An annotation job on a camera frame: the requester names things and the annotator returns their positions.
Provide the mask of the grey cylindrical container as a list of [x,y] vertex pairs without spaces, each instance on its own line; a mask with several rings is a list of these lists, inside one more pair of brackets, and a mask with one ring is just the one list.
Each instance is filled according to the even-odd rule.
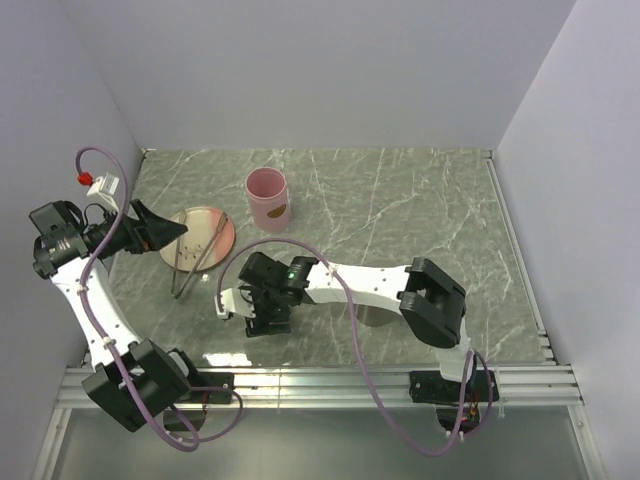
[[357,307],[358,321],[369,328],[380,328],[396,322],[400,314],[383,308],[360,305]]

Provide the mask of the pink cylindrical container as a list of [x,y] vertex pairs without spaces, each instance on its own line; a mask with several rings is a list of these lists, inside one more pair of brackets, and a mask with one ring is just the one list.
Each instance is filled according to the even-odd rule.
[[291,215],[284,174],[270,167],[255,169],[248,175],[245,188],[255,225],[269,233],[282,232]]

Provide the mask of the metal tongs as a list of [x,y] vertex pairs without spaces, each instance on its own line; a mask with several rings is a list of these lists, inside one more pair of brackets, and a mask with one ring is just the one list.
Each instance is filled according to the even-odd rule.
[[177,281],[177,273],[178,273],[178,262],[181,255],[182,239],[178,238],[176,240],[174,261],[172,265],[172,283],[171,283],[171,289],[170,289],[171,295],[175,300],[179,299],[182,296],[182,294],[185,292],[191,279],[193,278],[195,273],[198,271],[199,267],[204,262],[206,257],[209,255],[210,251],[214,248],[214,244],[217,241],[218,237],[222,234],[224,228],[226,227],[227,222],[228,222],[228,215],[226,212],[222,212],[218,220],[218,223],[215,227],[213,235],[209,239],[208,243],[204,247],[200,248],[200,253],[196,257],[195,263],[189,270],[187,276],[185,277],[183,283],[180,286],[177,286],[176,281]]

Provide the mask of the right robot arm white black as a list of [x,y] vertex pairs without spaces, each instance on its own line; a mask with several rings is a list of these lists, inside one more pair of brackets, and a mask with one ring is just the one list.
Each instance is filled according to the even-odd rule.
[[288,334],[291,310],[302,304],[353,303],[404,319],[413,335],[433,348],[439,367],[412,371],[415,403],[453,406],[458,400],[500,397],[493,371],[484,369],[466,334],[466,292],[434,262],[416,257],[408,266],[323,264],[297,256],[290,264],[254,252],[239,273],[240,284],[221,295],[220,316],[238,314],[248,337]]

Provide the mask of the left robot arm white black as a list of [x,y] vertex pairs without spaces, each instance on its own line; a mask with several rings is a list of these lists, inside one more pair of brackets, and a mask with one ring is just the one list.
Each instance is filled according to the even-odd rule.
[[88,343],[94,372],[82,387],[103,411],[135,432],[146,423],[141,406],[157,416],[178,402],[230,403],[234,376],[200,374],[183,351],[164,351],[137,335],[125,319],[104,260],[120,251],[159,251],[187,231],[139,200],[131,205],[134,217],[105,212],[97,225],[86,224],[69,201],[48,203],[29,218],[39,232],[34,270],[65,296]]

